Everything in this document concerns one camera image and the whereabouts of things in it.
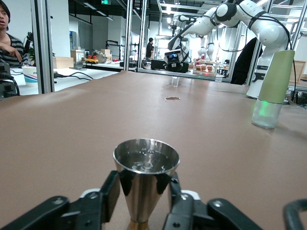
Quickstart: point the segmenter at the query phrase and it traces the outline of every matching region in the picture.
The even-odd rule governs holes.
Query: wooden board
[[[296,82],[299,82],[303,75],[306,62],[305,61],[294,61],[294,63],[295,63],[295,72],[296,72]],[[292,65],[290,82],[294,82],[294,81],[295,81],[295,75],[294,75],[294,68]]]
[[[72,57],[53,57],[53,68],[63,69],[73,67]]]

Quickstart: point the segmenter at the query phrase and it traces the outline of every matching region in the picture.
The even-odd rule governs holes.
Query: brown tabletop
[[[307,111],[282,108],[275,129],[251,124],[248,88],[133,72],[59,92],[0,102],[0,227],[49,197],[71,201],[115,169],[116,145],[154,138],[180,154],[182,189],[203,202],[228,199],[267,230],[284,229],[282,208],[307,197]],[[165,100],[166,97],[180,100]],[[164,193],[149,224],[161,229]],[[108,230],[125,230],[121,192]]]

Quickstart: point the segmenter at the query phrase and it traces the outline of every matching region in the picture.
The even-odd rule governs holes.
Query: metal cup
[[[114,152],[116,168],[130,213],[129,230],[148,230],[148,219],[179,165],[178,153],[154,139],[133,139]]]

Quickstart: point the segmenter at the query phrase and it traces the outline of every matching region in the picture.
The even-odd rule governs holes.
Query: clear plastic cup
[[[178,87],[178,85],[179,85],[179,78],[180,77],[172,77],[172,86],[173,87]]]

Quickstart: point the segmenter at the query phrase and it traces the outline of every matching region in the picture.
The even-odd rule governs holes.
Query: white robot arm
[[[198,53],[198,58],[201,58],[203,54],[206,56],[206,48],[205,48],[206,37],[200,35],[198,37],[201,39],[201,49],[197,51],[197,53]]]
[[[248,96],[257,98],[274,52],[287,49],[289,32],[256,3],[250,0],[236,0],[222,3],[217,8],[211,8],[203,17],[188,25],[170,40],[168,49],[180,49],[179,61],[184,62],[189,52],[180,45],[180,41],[185,35],[207,35],[219,23],[227,27],[234,27],[239,22],[243,22],[266,46],[258,60],[252,85],[247,93]]]

